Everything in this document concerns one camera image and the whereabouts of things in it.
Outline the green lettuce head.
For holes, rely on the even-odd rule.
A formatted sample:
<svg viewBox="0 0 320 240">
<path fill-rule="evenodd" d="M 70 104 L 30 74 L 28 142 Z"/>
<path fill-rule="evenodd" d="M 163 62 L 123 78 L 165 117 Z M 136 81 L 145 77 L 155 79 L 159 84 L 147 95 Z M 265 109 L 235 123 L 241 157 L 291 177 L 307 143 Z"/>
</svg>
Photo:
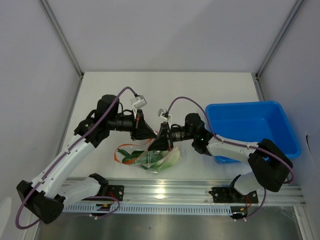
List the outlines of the green lettuce head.
<svg viewBox="0 0 320 240">
<path fill-rule="evenodd" d="M 181 158 L 182 149 L 177 146 L 171 151 L 153 151 L 149 171 L 159 173 L 163 170 L 173 167 Z"/>
</svg>

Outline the clear zip bag orange zipper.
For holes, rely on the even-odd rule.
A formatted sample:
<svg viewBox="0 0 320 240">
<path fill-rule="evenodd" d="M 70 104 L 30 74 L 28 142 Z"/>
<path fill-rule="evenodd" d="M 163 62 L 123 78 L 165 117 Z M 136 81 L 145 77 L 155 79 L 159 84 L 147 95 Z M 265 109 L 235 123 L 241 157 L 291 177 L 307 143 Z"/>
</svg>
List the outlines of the clear zip bag orange zipper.
<svg viewBox="0 0 320 240">
<path fill-rule="evenodd" d="M 177 165 L 186 155 L 180 145 L 172 150 L 148 150 L 152 142 L 149 139 L 143 144 L 121 144 L 114 150 L 113 158 L 122 165 L 158 174 Z"/>
</svg>

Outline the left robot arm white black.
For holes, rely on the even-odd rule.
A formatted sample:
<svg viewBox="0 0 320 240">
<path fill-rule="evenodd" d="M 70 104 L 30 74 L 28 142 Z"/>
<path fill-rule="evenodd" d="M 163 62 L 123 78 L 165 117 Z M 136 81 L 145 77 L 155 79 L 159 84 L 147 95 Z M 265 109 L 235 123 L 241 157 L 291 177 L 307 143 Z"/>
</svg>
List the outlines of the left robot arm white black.
<svg viewBox="0 0 320 240">
<path fill-rule="evenodd" d="M 27 208 L 45 224 L 56 220 L 65 207 L 81 200 L 117 201 L 109 193 L 109 181 L 97 173 L 68 187 L 62 185 L 72 171 L 111 131 L 128 132 L 132 140 L 149 140 L 156 138 L 155 132 L 146 123 L 142 107 L 147 102 L 142 95 L 131 99 L 132 109 L 129 115 L 118 112 L 118 96 L 106 94 L 97 102 L 88 116 L 82 120 L 65 149 L 31 181 L 22 180 L 16 187 L 21 199 L 21 206 Z"/>
</svg>

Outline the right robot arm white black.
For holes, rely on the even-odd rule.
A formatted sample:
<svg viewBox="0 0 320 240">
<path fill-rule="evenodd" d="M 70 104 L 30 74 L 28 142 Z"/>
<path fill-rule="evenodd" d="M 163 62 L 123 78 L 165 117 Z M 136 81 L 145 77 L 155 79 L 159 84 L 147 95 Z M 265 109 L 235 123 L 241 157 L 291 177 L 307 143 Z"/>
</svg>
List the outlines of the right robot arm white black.
<svg viewBox="0 0 320 240">
<path fill-rule="evenodd" d="M 259 189 L 278 192 L 293 170 L 293 163 L 273 141 L 224 138 L 207 130 L 197 113 L 187 114 L 183 126 L 163 122 L 148 150 L 171 151 L 175 142 L 188 140 L 192 140 L 191 146 L 201 155 L 226 157 L 250 166 L 249 173 L 236 176 L 229 186 L 228 196 L 234 202 Z"/>
</svg>

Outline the blue plastic bin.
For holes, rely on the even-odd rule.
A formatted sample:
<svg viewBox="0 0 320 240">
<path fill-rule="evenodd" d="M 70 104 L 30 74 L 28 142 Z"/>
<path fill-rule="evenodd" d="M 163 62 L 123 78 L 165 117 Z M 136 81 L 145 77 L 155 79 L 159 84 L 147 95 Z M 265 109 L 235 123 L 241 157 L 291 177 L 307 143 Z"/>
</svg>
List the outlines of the blue plastic bin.
<svg viewBox="0 0 320 240">
<path fill-rule="evenodd" d="M 205 108 L 213 131 L 243 142 L 269 139 L 289 159 L 301 155 L 301 146 L 289 119 L 276 101 L 215 103 Z"/>
</svg>

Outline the aluminium mounting rail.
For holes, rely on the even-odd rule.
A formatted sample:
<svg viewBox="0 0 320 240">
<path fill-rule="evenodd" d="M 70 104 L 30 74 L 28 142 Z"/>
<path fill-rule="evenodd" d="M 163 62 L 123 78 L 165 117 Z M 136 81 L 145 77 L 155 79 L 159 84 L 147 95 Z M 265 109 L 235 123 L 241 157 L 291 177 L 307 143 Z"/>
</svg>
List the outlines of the aluminium mounting rail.
<svg viewBox="0 0 320 240">
<path fill-rule="evenodd" d="M 225 187 L 230 180 L 109 179 L 110 185 L 124 186 L 123 203 L 155 205 L 205 205 L 213 202 L 212 187 Z M 283 185 L 279 192 L 268 191 L 268 207 L 304 207 L 301 187 Z"/>
</svg>

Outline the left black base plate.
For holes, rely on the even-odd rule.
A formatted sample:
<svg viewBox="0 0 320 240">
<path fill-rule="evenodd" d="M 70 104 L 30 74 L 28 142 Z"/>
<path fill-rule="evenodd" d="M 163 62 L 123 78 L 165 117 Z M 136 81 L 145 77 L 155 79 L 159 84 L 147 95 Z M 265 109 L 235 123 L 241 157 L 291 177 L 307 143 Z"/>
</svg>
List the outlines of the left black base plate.
<svg viewBox="0 0 320 240">
<path fill-rule="evenodd" d="M 109 185 L 107 187 L 106 195 L 122 202 L 124 197 L 124 190 L 125 187 L 123 185 Z"/>
</svg>

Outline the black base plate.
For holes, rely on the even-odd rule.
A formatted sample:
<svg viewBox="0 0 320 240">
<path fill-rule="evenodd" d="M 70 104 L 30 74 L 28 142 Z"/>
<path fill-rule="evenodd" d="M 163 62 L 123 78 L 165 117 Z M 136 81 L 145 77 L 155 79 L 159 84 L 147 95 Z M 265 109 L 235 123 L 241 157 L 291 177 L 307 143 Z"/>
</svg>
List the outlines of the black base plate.
<svg viewBox="0 0 320 240">
<path fill-rule="evenodd" d="M 125 187 L 123 185 L 109 185 L 107 187 L 106 195 L 122 202 L 124 197 L 124 190 Z"/>
<path fill-rule="evenodd" d="M 243 195 L 236 191 L 233 187 L 216 186 L 212 187 L 208 193 L 212 196 L 214 203 L 221 204 L 257 204 L 259 202 L 258 194 L 252 191 Z"/>
</svg>

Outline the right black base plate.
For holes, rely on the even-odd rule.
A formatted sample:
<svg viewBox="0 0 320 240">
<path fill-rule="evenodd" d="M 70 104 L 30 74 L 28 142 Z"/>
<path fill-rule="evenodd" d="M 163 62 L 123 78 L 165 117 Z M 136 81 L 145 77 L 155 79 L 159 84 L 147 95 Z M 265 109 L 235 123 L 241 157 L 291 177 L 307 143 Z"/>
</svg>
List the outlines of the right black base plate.
<svg viewBox="0 0 320 240">
<path fill-rule="evenodd" d="M 233 187 L 216 186 L 212 187 L 208 193 L 212 196 L 214 203 L 221 204 L 257 204 L 259 202 L 258 194 L 252 191 L 243 195 L 236 191 Z"/>
</svg>

